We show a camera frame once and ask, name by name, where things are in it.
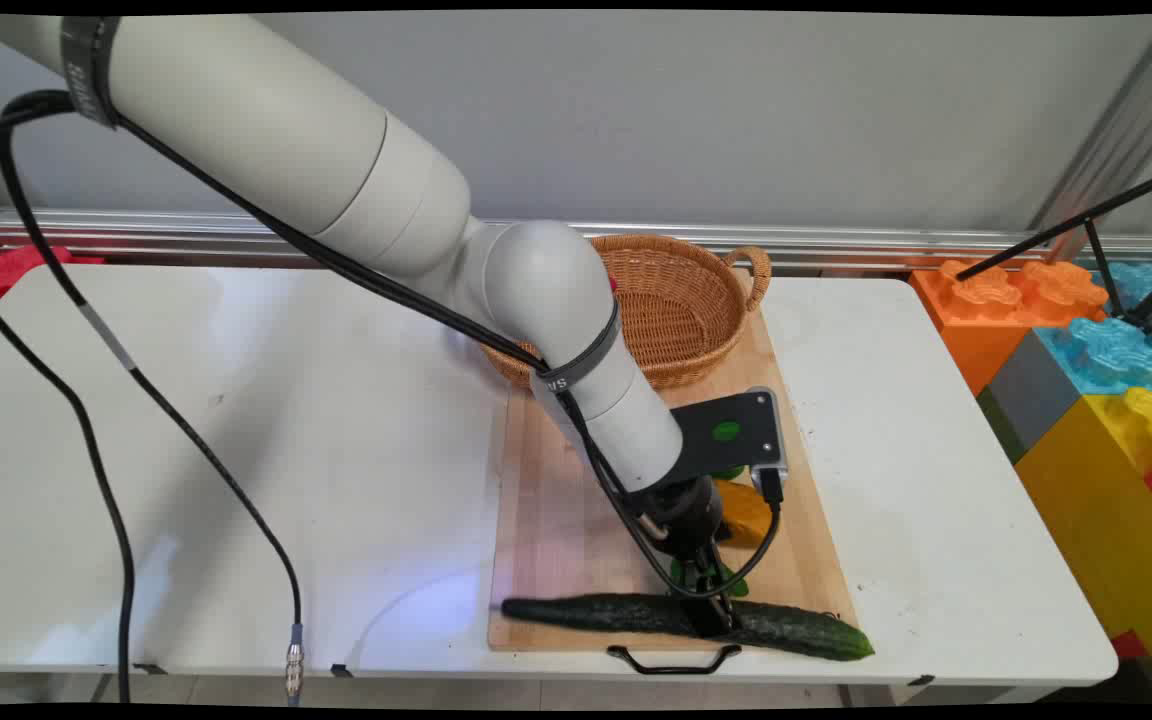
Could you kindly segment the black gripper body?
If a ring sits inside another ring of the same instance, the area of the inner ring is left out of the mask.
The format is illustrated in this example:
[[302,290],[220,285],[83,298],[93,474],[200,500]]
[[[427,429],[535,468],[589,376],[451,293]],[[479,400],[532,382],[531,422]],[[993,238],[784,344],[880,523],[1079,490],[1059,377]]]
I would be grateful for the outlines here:
[[659,483],[636,493],[637,524],[649,546],[681,562],[712,548],[722,515],[722,498],[710,478]]

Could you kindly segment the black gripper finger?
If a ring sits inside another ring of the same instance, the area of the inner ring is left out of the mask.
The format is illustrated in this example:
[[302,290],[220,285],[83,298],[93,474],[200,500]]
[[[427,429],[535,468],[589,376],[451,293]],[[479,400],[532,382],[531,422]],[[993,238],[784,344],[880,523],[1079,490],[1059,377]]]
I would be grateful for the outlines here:
[[681,561],[681,588],[695,594],[682,597],[681,607],[698,637],[713,638],[728,632],[728,611],[723,606],[723,596],[712,593],[721,584],[721,570],[707,560]]
[[717,544],[710,544],[708,548],[704,551],[704,558],[705,570],[708,574],[705,585],[707,585],[708,591],[714,591],[713,594],[708,596],[707,611],[705,611],[704,615],[704,629],[733,630],[737,626],[737,619],[735,611],[733,611],[730,593],[726,589],[727,584],[732,583],[733,574],[723,564]]

